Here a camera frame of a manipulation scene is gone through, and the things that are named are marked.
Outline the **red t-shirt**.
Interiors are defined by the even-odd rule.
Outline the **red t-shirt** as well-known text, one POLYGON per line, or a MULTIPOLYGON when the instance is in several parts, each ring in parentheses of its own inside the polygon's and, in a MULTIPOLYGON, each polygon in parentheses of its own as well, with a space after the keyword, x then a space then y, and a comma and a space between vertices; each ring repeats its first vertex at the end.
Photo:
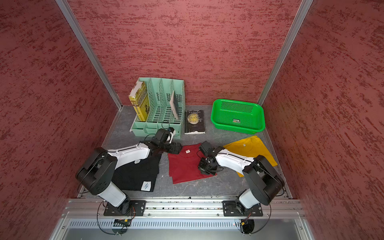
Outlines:
POLYGON ((178 155, 168 154, 169 176, 174 185, 212 177, 202 174, 198 169, 202 156, 199 154, 200 145, 183 146, 178 155))

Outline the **black t-shirt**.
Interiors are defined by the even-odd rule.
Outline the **black t-shirt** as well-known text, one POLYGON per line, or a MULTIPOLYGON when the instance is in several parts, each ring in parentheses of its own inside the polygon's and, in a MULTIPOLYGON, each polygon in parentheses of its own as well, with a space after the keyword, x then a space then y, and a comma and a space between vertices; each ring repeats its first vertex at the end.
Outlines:
POLYGON ((112 182, 122 191, 153 192, 161 156, 153 155, 137 164, 132 162, 117 168, 112 182))

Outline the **yellow t-shirt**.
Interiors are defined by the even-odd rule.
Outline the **yellow t-shirt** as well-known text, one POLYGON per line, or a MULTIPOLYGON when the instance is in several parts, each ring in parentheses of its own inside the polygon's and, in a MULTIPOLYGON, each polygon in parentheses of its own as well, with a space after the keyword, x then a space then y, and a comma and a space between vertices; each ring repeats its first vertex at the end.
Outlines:
POLYGON ((263 141, 257 136, 252 136, 238 140, 236 142, 232 142, 230 144, 224 145, 224 148, 232 153, 250 158, 256 158, 258 155, 262 155, 273 167, 278 166, 278 163, 270 151, 264 145, 263 141))

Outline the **green plastic basket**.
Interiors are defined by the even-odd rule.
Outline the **green plastic basket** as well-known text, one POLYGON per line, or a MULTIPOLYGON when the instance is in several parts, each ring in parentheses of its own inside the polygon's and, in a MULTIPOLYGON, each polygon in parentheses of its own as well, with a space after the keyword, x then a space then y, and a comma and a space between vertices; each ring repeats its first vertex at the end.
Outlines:
POLYGON ((255 103, 217 99, 211 121, 217 129, 254 135, 266 128, 262 106, 255 103))

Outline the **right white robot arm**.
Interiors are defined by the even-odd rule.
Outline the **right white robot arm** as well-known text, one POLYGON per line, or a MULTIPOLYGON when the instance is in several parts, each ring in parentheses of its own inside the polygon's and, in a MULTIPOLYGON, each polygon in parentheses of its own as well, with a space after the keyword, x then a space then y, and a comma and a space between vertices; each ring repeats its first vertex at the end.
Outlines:
POLYGON ((239 213, 258 204, 268 206, 285 187, 283 178, 262 155, 255 158, 245 157, 223 147, 215 149, 206 142, 199 147, 199 151, 203 156, 198 169, 203 175, 215 175, 221 169, 228 168, 244 176, 248 189, 235 200, 239 213))

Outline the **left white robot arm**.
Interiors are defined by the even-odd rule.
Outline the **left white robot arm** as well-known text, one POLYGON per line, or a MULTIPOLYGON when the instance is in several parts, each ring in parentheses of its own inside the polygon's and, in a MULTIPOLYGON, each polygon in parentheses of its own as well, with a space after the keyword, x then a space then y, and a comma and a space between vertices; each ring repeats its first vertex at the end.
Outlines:
POLYGON ((76 173, 76 179, 89 193, 107 201, 120 216, 132 205, 126 191, 153 192, 162 153, 179 154, 180 143, 140 142, 137 145, 105 150, 96 148, 76 173))

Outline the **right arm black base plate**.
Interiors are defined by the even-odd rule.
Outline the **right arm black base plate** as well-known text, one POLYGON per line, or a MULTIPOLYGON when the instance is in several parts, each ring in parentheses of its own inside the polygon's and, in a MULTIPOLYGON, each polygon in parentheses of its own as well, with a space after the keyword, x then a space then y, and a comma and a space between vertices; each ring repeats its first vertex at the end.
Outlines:
POLYGON ((256 204, 247 209, 236 201, 222 201, 223 213, 225 217, 262 217, 263 210, 261 204, 256 204))

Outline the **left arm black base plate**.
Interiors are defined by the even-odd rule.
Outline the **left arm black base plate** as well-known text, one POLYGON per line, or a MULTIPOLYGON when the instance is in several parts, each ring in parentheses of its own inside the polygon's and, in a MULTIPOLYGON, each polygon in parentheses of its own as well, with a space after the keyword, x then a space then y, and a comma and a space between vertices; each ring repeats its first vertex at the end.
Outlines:
POLYGON ((119 207, 113 206, 107 202, 104 210, 106 217, 142 217, 146 209, 146 201, 144 200, 130 200, 124 201, 119 207))

